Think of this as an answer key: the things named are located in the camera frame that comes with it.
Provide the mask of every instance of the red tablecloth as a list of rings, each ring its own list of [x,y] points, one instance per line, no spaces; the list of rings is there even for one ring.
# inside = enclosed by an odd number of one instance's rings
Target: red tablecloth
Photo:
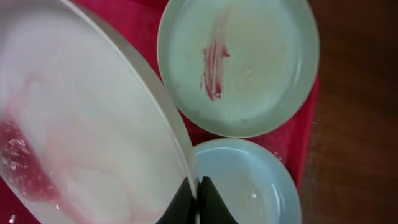
[[[130,41],[159,74],[156,56],[157,30],[167,0],[76,0],[76,2],[108,21]],[[297,187],[301,183],[318,86],[317,80],[304,105],[288,122],[271,133],[248,139],[274,153],[286,166]],[[184,116],[183,119],[193,145],[220,138],[202,130]],[[16,215],[15,224],[38,223],[0,180],[0,223],[8,223],[13,214]]]

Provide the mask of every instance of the sauce residue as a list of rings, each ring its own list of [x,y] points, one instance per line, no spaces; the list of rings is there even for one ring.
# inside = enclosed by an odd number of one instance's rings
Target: sauce residue
[[[200,83],[200,88],[205,83],[207,95],[214,101],[221,98],[223,91],[224,58],[230,57],[226,48],[226,23],[230,7],[220,15],[211,33],[211,40],[208,47],[203,49],[205,70]]]

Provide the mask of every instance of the wood grain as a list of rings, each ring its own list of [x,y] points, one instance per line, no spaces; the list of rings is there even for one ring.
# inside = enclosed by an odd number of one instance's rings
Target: wood grain
[[[309,2],[321,87],[303,222],[398,223],[398,1]]]

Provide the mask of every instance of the light blue plate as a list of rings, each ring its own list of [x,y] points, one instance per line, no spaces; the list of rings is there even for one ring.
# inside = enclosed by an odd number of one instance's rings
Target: light blue plate
[[[212,179],[239,224],[301,224],[293,180],[263,147],[242,139],[218,139],[197,145],[194,153],[200,180]]]

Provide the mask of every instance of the wooden table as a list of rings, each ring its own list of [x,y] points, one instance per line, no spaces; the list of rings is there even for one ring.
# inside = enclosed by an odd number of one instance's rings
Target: wooden table
[[[303,223],[398,223],[398,1],[309,2],[321,88]]]

